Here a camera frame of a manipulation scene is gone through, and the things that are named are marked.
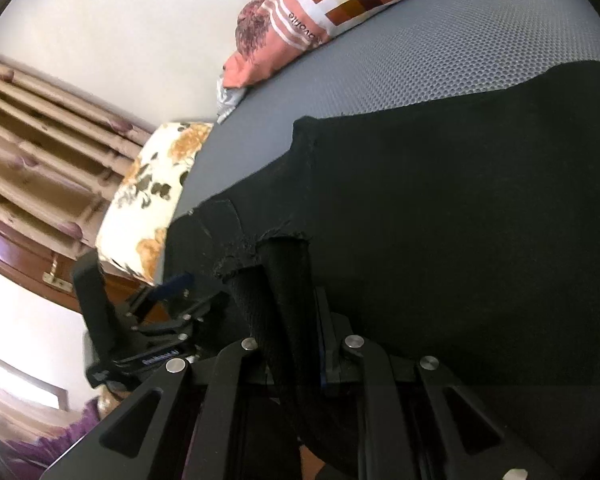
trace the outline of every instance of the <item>black cloth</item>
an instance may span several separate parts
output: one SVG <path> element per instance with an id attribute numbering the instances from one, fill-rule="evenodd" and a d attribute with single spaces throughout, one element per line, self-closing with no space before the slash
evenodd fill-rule
<path id="1" fill-rule="evenodd" d="M 265 397 L 246 401 L 240 480 L 302 480 L 296 434 L 278 404 Z"/>
<path id="2" fill-rule="evenodd" d="M 353 329 L 436 355 L 562 475 L 600 452 L 600 63 L 294 124 L 288 153 L 176 220 L 166 277 L 277 236 Z"/>
<path id="3" fill-rule="evenodd" d="M 324 462 L 357 476 L 357 409 L 351 399 L 329 402 L 320 391 L 320 357 L 308 244 L 265 240 L 261 265 L 226 280 L 238 310 L 258 342 L 280 405 L 298 438 Z"/>

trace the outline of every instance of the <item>silver screw head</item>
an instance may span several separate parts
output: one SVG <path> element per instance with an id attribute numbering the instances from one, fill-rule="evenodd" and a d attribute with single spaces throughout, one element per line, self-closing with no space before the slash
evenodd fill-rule
<path id="1" fill-rule="evenodd" d="M 365 343 L 365 339 L 359 335 L 348 335 L 344 338 L 344 344 L 349 348 L 360 348 Z"/>
<path id="2" fill-rule="evenodd" d="M 253 337 L 248 337 L 242 340 L 242 348 L 245 350 L 257 350 L 258 342 Z"/>
<path id="3" fill-rule="evenodd" d="M 170 374 L 177 374 L 178 372 L 183 371 L 185 366 L 187 366 L 186 361 L 184 359 L 180 359 L 179 357 L 176 357 L 175 359 L 169 359 L 167 361 L 167 371 Z"/>
<path id="4" fill-rule="evenodd" d="M 433 371 L 437 370 L 440 366 L 440 361 L 433 357 L 433 355 L 425 355 L 422 359 L 420 359 L 420 366 L 425 370 Z"/>
<path id="5" fill-rule="evenodd" d="M 509 469 L 502 480 L 526 480 L 528 472 L 526 469 Z"/>

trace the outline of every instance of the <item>gray mattress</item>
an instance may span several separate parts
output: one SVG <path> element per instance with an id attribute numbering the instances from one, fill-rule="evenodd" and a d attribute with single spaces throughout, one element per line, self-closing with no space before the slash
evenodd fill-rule
<path id="1" fill-rule="evenodd" d="M 301 116 L 501 89 L 587 59 L 600 61 L 587 0 L 404 0 L 253 89 L 213 129 L 174 218 L 285 153 Z"/>

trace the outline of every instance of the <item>curtain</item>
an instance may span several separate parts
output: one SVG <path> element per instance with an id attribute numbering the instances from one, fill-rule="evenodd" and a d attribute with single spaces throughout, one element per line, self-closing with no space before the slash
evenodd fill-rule
<path id="1" fill-rule="evenodd" d="M 0 440 L 4 442 L 35 442 L 42 436 L 55 438 L 81 415 L 21 400 L 0 389 Z"/>
<path id="2" fill-rule="evenodd" d="M 72 259 L 150 134 L 0 62 L 0 220 Z"/>

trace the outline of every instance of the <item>floral cushion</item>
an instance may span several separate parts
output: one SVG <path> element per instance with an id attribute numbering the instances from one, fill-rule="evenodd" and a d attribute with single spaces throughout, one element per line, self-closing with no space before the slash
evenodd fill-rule
<path id="1" fill-rule="evenodd" d="M 158 128 L 124 177 L 96 238 L 100 259 L 148 283 L 182 186 L 211 123 Z"/>

